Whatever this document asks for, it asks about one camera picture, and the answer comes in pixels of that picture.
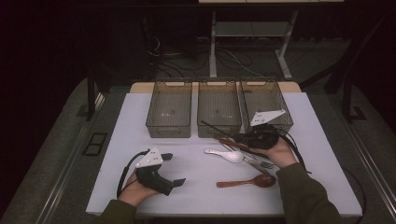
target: wooden spoon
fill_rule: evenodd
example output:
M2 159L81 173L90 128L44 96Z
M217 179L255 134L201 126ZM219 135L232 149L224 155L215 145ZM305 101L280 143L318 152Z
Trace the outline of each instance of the wooden spoon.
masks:
M272 175L257 175L251 180L218 182L216 186L218 188L228 188L244 184L253 184L260 188L268 188L273 186L275 182L276 179Z

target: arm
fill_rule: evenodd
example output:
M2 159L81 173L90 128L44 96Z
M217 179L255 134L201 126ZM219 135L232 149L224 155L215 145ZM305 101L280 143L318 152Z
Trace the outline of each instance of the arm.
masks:
M111 200L105 211L92 224L131 224L134 223L136 207L148 197L158 194L154 189L149 189L137 181L133 173L117 200Z
M271 149L251 150L266 155L280 168L276 174L288 224L342 223L326 189L306 173L282 138Z

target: floor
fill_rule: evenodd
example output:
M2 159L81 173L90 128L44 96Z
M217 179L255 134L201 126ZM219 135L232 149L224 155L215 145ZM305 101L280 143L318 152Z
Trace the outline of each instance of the floor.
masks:
M178 49L165 49L157 77L208 77L208 40L199 38L196 57ZM276 39L220 39L217 43L218 76L271 76L282 80L274 50ZM346 40L291 41L286 61L293 80L300 83L336 62L348 46ZM326 94L327 78L303 89L318 115L334 154L360 201L364 216L345 218L345 223L395 223L392 190L396 161L395 134L357 88L352 105L366 119L352 124L340 114L341 91ZM99 94L97 112L86 121L86 80L76 86L57 119L29 173L0 221L7 223L89 223L85 213L96 176L106 154L123 98L129 87L113 87ZM102 152L96 157L81 155L93 133L107 133ZM282 218L155 218L153 223L284 223Z

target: tabletop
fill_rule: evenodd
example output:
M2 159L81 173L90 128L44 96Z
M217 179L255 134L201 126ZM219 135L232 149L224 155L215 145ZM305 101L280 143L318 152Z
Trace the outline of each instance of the tabletop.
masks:
M216 140L199 138L196 116L198 94L191 96L191 137L150 138L146 127L151 93L136 93L136 86L125 97L119 119L111 137L100 173L97 177L87 212L99 215L108 202L116 198L117 185L124 166L138 152L158 147L161 153L172 153L159 170L162 177L186 178L183 186L169 196L156 195L144 201L137 217L274 217L283 216L279 185L258 188L244 185L226 189L216 187L218 181L245 180L258 175L244 162L230 163L216 155L204 154L204 149L226 149ZM328 191L343 217L361 216L360 204L347 182L323 132L315 111L305 93L284 92L293 118L290 129L305 165L312 177ZM277 168L269 169L276 176Z

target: sleeve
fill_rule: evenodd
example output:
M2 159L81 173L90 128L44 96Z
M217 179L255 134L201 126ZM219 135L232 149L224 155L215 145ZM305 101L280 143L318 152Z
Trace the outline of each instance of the sleeve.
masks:
M312 179L300 163L280 169L276 174L288 224L342 223L326 189Z
M134 223L136 208L128 203L111 200L102 215L92 224L131 224Z

